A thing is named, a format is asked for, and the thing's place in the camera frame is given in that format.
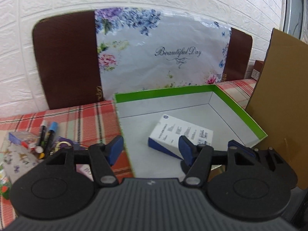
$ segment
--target blue marker cap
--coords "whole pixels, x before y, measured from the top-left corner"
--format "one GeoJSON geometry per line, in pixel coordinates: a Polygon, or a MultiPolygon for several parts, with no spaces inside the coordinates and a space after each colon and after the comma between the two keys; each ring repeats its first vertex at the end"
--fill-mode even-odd
{"type": "Polygon", "coordinates": [[[58,128],[58,124],[56,122],[52,122],[49,130],[53,130],[54,132],[56,132],[57,128],[58,128]]]}

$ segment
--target brown wooden board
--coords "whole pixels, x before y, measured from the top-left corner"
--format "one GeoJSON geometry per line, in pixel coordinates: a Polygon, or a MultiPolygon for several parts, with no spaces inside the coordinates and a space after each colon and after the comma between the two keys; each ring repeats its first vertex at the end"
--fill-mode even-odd
{"type": "MultiPolygon", "coordinates": [[[[38,71],[50,109],[103,100],[94,11],[41,20],[32,35],[38,71]]],[[[232,28],[223,81],[244,78],[251,47],[251,36],[232,28]]]]}
{"type": "Polygon", "coordinates": [[[268,134],[256,147],[273,147],[308,187],[308,45],[273,29],[263,70],[246,107],[268,134]]]}

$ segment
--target glass pane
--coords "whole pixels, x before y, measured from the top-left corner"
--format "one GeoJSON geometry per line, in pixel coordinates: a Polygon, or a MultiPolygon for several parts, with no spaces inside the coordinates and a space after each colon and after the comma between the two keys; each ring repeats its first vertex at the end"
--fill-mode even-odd
{"type": "Polygon", "coordinates": [[[303,22],[304,0],[291,0],[291,17],[288,34],[300,38],[303,22]]]}

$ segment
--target marker pen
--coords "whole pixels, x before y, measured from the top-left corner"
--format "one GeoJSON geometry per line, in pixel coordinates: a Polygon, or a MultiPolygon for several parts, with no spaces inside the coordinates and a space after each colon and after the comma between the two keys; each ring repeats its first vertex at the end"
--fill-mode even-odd
{"type": "Polygon", "coordinates": [[[48,156],[48,152],[50,152],[57,128],[58,124],[56,122],[52,122],[47,132],[46,141],[44,145],[45,156],[48,156]]]}
{"type": "Polygon", "coordinates": [[[36,146],[41,146],[42,142],[45,138],[45,134],[46,134],[46,130],[47,130],[47,124],[48,122],[46,120],[43,120],[41,125],[40,125],[40,129],[39,129],[39,137],[38,137],[38,141],[36,143],[36,146]]]}

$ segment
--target floral plastic cover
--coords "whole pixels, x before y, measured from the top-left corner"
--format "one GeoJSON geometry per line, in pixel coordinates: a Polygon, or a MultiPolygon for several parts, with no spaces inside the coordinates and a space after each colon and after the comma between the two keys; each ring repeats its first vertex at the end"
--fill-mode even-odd
{"type": "Polygon", "coordinates": [[[221,81],[231,27],[200,16],[141,8],[95,11],[104,98],[114,93],[221,81]]]}

